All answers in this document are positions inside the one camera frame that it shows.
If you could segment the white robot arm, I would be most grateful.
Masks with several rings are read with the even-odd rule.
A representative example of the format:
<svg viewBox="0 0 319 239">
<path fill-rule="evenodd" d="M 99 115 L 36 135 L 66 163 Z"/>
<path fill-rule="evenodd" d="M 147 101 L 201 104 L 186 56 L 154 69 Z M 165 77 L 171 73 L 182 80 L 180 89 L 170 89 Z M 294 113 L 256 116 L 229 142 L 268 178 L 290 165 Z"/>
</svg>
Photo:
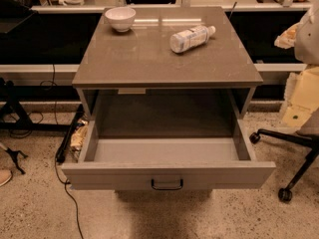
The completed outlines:
<svg viewBox="0 0 319 239">
<path fill-rule="evenodd" d="M 278 36 L 274 44 L 294 48 L 295 58 L 306 65 L 299 74 L 287 79 L 279 127 L 285 132 L 302 128 L 319 108 L 319 0 L 301 20 Z"/>
</svg>

